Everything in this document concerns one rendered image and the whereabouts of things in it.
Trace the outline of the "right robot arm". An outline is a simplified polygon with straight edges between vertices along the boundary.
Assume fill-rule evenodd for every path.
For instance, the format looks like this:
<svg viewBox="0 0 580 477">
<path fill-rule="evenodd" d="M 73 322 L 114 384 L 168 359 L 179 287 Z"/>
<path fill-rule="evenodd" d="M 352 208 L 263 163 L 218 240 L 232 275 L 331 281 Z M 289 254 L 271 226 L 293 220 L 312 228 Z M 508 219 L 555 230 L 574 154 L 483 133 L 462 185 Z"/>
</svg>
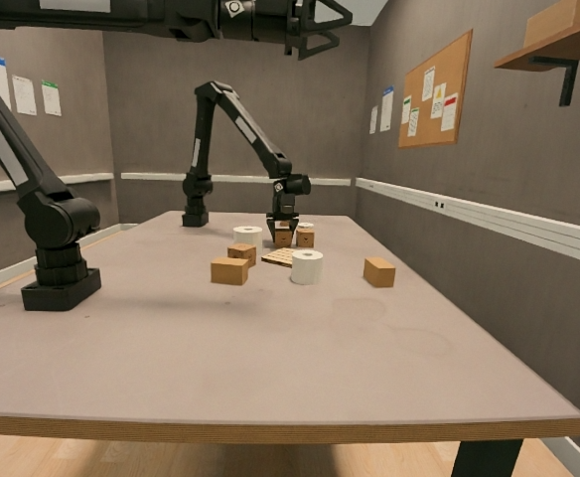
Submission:
<svg viewBox="0 0 580 477">
<path fill-rule="evenodd" d="M 252 3 L 0 0 L 0 27 L 7 27 L 0 30 L 42 27 L 127 32 L 191 43 L 219 39 L 222 32 L 224 39 L 252 41 Z M 37 280 L 21 288 L 22 297 L 64 299 L 97 279 L 99 268 L 86 270 L 77 241 L 100 230 L 98 208 L 53 172 L 1 95 L 0 166 L 19 194 L 17 205 L 25 215 L 25 230 L 37 246 Z"/>
</svg>

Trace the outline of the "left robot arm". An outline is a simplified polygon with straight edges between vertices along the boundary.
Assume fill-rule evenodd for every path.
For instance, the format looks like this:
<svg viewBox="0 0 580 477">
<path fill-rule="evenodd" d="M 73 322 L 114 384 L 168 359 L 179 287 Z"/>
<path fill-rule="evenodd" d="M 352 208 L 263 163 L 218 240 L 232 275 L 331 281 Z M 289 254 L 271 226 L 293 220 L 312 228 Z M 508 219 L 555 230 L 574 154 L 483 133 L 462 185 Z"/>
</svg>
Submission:
<svg viewBox="0 0 580 477">
<path fill-rule="evenodd" d="M 311 192 L 308 174 L 291 174 L 291 161 L 269 140 L 241 106 L 238 95 L 230 85 L 212 80 L 196 87 L 194 95 L 197 96 L 197 119 L 192 165 L 182 184 L 183 192 L 187 196 L 187 206 L 182 219 L 202 220 L 209 215 L 204 205 L 204 197 L 210 195 L 214 189 L 208 161 L 216 104 L 255 150 L 269 174 L 269 179 L 280 179 L 273 182 L 272 213 L 294 213 L 295 196 L 309 195 Z M 277 159 L 277 156 L 281 159 Z"/>
</svg>

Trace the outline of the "small wooden pallet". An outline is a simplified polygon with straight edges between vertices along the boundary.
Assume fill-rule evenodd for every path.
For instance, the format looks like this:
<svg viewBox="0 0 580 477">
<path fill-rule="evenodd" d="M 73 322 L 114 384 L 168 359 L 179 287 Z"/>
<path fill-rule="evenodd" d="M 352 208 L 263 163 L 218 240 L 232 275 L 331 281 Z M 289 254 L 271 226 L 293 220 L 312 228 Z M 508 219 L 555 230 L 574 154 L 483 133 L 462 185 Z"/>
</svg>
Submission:
<svg viewBox="0 0 580 477">
<path fill-rule="evenodd" d="M 266 254 L 261 258 L 261 261 L 292 268 L 292 253 L 294 251 L 297 250 L 283 247 L 269 254 Z"/>
</svg>

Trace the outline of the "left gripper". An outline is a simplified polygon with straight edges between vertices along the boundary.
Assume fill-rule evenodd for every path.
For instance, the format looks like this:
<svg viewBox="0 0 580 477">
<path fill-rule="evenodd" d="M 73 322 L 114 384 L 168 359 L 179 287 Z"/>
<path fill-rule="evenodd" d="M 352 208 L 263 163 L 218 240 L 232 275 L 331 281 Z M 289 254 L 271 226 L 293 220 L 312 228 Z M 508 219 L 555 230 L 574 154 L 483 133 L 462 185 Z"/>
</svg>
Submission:
<svg viewBox="0 0 580 477">
<path fill-rule="evenodd" d="M 273 216 L 273 217 L 267 217 L 267 216 Z M 295 216 L 295 217 L 292 217 L 292 216 Z M 292 232 L 292 238 L 293 238 L 294 232 L 295 232 L 295 230 L 297 228 L 297 225 L 299 223 L 299 219 L 292 219 L 292 218 L 296 218 L 296 217 L 299 217 L 299 213 L 291 213 L 291 214 L 267 213 L 266 214 L 266 218 L 272 218 L 272 219 L 267 219 L 266 220 L 266 223 L 267 223 L 268 228 L 269 228 L 269 230 L 271 232 L 271 236 L 272 236 L 273 242 L 275 242 L 275 222 L 287 222 L 287 221 L 290 221 L 289 222 L 289 229 Z M 270 226 L 269 226 L 269 224 L 270 224 Z"/>
</svg>

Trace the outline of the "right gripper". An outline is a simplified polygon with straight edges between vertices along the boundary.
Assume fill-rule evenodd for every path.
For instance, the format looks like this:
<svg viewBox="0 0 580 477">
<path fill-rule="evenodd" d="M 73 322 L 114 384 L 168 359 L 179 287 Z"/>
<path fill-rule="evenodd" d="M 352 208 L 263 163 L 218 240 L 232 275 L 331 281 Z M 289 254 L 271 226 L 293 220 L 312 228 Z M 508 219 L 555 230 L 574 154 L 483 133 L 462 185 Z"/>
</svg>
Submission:
<svg viewBox="0 0 580 477">
<path fill-rule="evenodd" d="M 330 32 L 330 30 L 351 24 L 353 13 L 335 0 L 303 0 L 302 5 L 296 4 L 297 1 L 288 0 L 287 16 L 277 16 L 255 13 L 255 1 L 253 0 L 254 42 L 284 44 L 286 50 L 284 55 L 287 56 L 292 56 L 292 47 L 295 47 L 295 49 L 298 49 L 298 61 L 337 47 L 340 43 L 340 37 Z M 317 23 L 315 21 L 316 1 L 341 14 L 343 18 Z M 331 42 L 308 50 L 307 38 L 304 37 L 316 34 L 331 40 Z"/>
</svg>

